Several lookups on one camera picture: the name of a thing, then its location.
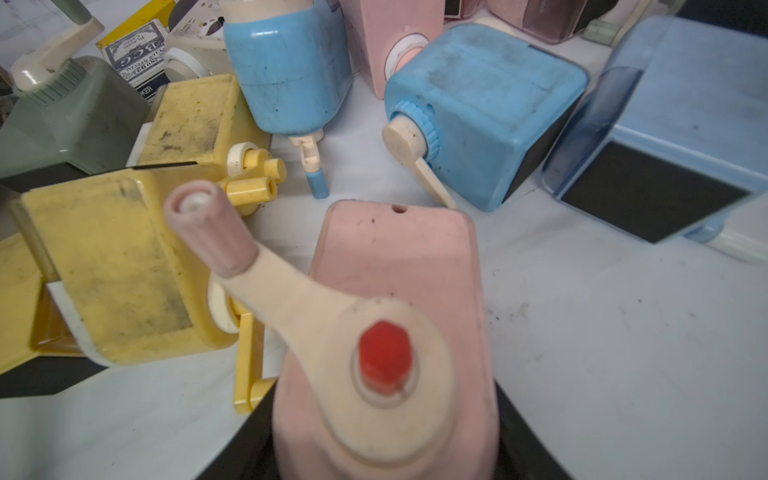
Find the cream panda pencil sharpener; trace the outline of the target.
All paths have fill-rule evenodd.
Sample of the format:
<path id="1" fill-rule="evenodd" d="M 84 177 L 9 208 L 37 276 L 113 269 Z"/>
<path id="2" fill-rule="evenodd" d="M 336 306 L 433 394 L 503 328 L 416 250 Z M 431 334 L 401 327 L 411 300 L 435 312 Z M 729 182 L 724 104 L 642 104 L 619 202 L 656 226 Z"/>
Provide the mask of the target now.
<path id="1" fill-rule="evenodd" d="M 233 74 L 218 1 L 181 0 L 169 16 L 164 71 L 171 82 Z"/>

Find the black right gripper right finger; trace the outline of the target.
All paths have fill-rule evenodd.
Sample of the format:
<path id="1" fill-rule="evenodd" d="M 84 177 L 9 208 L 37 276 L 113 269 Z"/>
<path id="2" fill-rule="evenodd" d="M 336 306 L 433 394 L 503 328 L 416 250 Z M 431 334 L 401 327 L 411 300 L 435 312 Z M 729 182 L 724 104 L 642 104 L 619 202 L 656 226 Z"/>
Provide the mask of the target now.
<path id="1" fill-rule="evenodd" d="M 499 413 L 499 443 L 492 479 L 572 480 L 573 477 L 546 449 L 495 383 Z"/>

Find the yellow pencil sharpener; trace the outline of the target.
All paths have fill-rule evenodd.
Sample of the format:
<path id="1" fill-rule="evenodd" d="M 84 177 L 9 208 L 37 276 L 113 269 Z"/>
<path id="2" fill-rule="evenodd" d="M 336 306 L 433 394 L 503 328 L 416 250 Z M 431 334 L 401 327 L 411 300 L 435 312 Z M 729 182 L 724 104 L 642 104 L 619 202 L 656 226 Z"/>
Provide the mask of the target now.
<path id="1" fill-rule="evenodd" d="M 146 126 L 129 167 L 195 162 L 224 168 L 233 145 L 250 142 L 267 149 L 271 143 L 232 74 L 168 84 Z"/>
<path id="2" fill-rule="evenodd" d="M 1 394 L 54 395 L 108 368 L 230 346 L 234 406 L 252 412 L 265 329 L 171 230 L 163 205 L 192 180 L 220 185 L 242 214 L 277 193 L 280 160 L 233 174 L 190 162 L 128 168 L 30 190 L 8 204 L 1 243 Z"/>

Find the pink pencil sharpener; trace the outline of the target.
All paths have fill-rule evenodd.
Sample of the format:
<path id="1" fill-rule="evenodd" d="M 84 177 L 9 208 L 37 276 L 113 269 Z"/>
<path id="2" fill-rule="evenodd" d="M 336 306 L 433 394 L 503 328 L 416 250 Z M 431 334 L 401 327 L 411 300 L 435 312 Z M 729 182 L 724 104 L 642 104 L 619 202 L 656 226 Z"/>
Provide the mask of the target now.
<path id="1" fill-rule="evenodd" d="M 559 44 L 612 10 L 618 0 L 488 0 L 488 10 L 512 27 Z"/>
<path id="2" fill-rule="evenodd" d="M 171 228 L 288 353 L 272 438 L 284 479 L 488 479 L 499 441 L 476 234 L 447 208 L 340 200 L 304 273 L 195 180 Z"/>
<path id="3" fill-rule="evenodd" d="M 389 79 L 443 32 L 443 1 L 347 0 L 340 5 L 353 63 L 379 99 Z"/>

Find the dark blue pencil sharpener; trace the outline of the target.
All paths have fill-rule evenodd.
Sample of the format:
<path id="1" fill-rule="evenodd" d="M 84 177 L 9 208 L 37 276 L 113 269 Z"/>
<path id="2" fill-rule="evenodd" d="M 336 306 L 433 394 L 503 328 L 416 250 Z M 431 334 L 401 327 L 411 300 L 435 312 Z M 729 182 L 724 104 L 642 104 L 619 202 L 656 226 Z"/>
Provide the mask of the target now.
<path id="1" fill-rule="evenodd" d="M 635 238 L 708 243 L 767 190 L 767 41 L 679 17 L 636 24 L 567 122 L 541 181 Z"/>

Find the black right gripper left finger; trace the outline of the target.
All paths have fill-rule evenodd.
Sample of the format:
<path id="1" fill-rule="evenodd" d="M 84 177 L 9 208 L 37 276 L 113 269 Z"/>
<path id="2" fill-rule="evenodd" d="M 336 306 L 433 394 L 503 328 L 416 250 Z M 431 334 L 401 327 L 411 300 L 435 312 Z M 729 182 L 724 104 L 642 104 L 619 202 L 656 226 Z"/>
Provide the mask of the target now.
<path id="1" fill-rule="evenodd" d="M 233 439 L 197 476 L 198 480 L 279 478 L 272 430 L 275 390 L 276 385 L 270 388 Z"/>

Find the light green pencil sharpener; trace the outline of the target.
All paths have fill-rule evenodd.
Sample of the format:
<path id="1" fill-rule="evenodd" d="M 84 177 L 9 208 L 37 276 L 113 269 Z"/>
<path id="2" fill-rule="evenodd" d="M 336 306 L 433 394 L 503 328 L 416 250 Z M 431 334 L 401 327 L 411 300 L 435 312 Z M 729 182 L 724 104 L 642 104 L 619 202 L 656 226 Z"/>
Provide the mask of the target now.
<path id="1" fill-rule="evenodd" d="M 18 100 L 1 127 L 1 184 L 18 193 L 123 168 L 149 105 L 106 61 L 76 57 L 103 26 L 86 8 L 11 66 Z"/>

